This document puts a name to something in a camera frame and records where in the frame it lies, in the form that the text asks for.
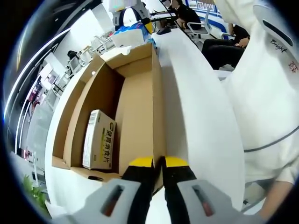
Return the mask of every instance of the green plant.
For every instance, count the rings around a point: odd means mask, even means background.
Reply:
[[[45,205],[45,201],[46,201],[45,194],[42,192],[42,189],[40,187],[32,186],[32,182],[29,179],[28,175],[24,176],[23,187],[26,193],[36,203],[36,205],[39,206],[43,211],[45,211],[48,214],[48,210]]]

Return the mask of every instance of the open cardboard box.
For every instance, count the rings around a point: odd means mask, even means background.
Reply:
[[[85,84],[77,85],[59,122],[65,140],[56,137],[60,142],[55,139],[52,166],[106,182],[120,178],[136,158],[153,156],[156,163],[166,155],[162,73],[152,44],[107,62],[95,57],[86,72]],[[87,123],[95,109],[116,121],[111,173],[82,167]]]

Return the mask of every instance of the small product box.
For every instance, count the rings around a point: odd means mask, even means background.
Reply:
[[[100,110],[91,112],[85,135],[83,167],[111,169],[116,122]]]

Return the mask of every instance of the black pants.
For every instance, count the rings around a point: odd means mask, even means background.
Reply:
[[[206,57],[214,70],[230,64],[235,67],[244,53],[243,48],[234,46],[232,40],[205,40],[202,54]]]

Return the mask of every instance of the white hoodie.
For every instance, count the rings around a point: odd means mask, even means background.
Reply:
[[[244,149],[270,144],[299,125],[299,63],[267,34],[253,14],[254,0],[214,0],[226,22],[245,28],[250,42],[223,83],[233,105]],[[299,174],[299,131],[261,151],[245,153],[246,182]]]

